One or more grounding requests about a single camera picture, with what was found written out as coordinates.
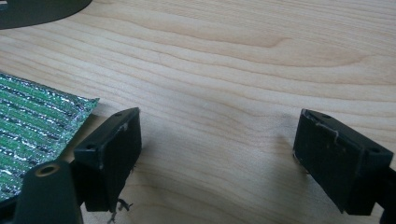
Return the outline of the green foil snack packet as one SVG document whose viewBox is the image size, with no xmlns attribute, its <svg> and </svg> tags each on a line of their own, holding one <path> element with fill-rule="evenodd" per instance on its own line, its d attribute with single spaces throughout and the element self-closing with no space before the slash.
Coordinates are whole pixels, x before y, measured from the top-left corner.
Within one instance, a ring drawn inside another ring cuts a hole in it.
<svg viewBox="0 0 396 224">
<path fill-rule="evenodd" d="M 21 192 L 27 171 L 61 155 L 97 103 L 0 73 L 0 203 Z"/>
</svg>

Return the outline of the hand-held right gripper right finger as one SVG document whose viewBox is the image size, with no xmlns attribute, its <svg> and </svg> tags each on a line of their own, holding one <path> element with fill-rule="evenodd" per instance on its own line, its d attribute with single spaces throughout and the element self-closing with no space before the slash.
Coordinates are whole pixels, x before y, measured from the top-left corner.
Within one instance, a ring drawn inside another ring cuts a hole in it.
<svg viewBox="0 0 396 224">
<path fill-rule="evenodd" d="M 341 212 L 394 214 L 393 153 L 339 120 L 304 109 L 293 152 Z"/>
</svg>

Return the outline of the dark round plate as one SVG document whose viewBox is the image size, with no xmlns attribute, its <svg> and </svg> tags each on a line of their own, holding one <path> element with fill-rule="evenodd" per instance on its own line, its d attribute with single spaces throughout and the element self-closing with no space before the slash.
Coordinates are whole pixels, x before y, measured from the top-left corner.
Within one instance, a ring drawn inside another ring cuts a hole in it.
<svg viewBox="0 0 396 224">
<path fill-rule="evenodd" d="M 92 0 L 0 0 L 0 30 L 61 20 L 87 7 Z"/>
</svg>

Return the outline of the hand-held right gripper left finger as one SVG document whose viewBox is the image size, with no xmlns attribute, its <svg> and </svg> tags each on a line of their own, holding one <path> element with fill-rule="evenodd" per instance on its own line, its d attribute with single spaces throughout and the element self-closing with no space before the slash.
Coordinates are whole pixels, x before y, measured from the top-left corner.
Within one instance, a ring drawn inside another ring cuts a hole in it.
<svg viewBox="0 0 396 224">
<path fill-rule="evenodd" d="M 134 107 L 112 115 L 75 147 L 72 170 L 88 211 L 116 210 L 142 151 L 139 113 Z"/>
</svg>

